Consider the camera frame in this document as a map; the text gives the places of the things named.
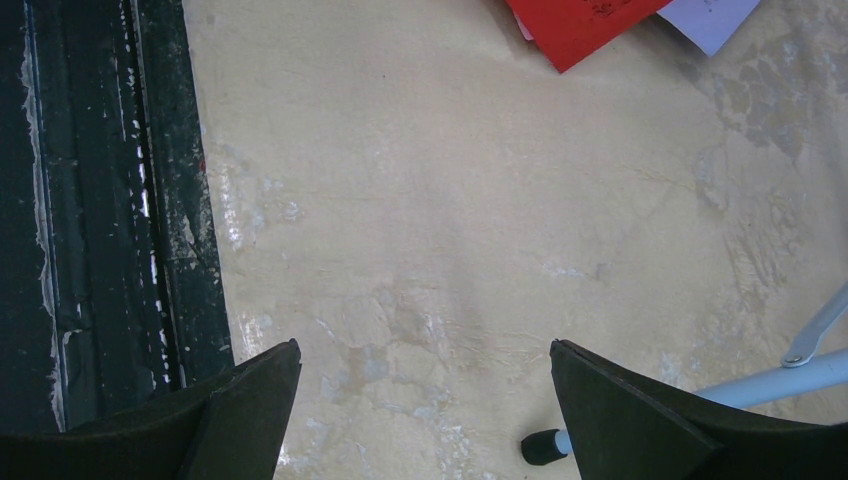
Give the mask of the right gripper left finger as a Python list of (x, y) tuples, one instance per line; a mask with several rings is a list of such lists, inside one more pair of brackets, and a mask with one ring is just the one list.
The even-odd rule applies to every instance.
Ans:
[(64, 433), (4, 434), (4, 479), (271, 479), (301, 373), (296, 340)]

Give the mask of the blue music stand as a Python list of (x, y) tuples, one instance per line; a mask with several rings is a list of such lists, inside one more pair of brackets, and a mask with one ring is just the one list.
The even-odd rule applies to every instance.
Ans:
[[(818, 347), (830, 327), (847, 311), (847, 292), (838, 290), (793, 339), (778, 368), (762, 371), (692, 393), (739, 410), (753, 412), (756, 405), (842, 385), (847, 380), (847, 353), (819, 354)], [(520, 444), (523, 459), (544, 466), (574, 456), (565, 427), (536, 432)]]

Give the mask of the lavender sheet music page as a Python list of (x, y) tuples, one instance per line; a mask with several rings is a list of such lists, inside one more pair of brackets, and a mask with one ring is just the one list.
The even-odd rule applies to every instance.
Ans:
[(658, 15), (712, 57), (759, 4), (760, 0), (673, 0)]

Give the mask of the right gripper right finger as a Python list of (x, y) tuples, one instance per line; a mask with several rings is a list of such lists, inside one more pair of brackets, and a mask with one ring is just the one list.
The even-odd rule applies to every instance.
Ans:
[(584, 479), (844, 479), (847, 426), (768, 417), (630, 371), (568, 340), (550, 349)]

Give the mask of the red paper sheet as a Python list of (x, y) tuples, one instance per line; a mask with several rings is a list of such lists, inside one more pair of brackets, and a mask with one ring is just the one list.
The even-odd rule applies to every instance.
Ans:
[(564, 73), (669, 0), (508, 0), (554, 69)]

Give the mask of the pink sheet music page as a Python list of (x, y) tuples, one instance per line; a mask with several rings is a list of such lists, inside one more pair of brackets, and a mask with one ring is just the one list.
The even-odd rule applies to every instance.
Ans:
[(513, 15), (514, 15), (514, 18), (515, 18), (515, 20), (516, 20), (516, 23), (517, 23), (517, 25), (518, 25), (518, 27), (519, 27), (519, 30), (520, 30), (520, 32), (521, 32), (521, 34), (522, 34), (523, 38), (524, 38), (526, 41), (533, 41), (533, 40), (534, 40), (534, 37), (533, 37), (533, 36), (532, 36), (532, 34), (529, 32), (529, 30), (527, 29), (527, 27), (525, 26), (525, 24), (521, 21), (521, 19), (518, 17), (518, 15), (517, 15), (516, 13), (513, 13)]

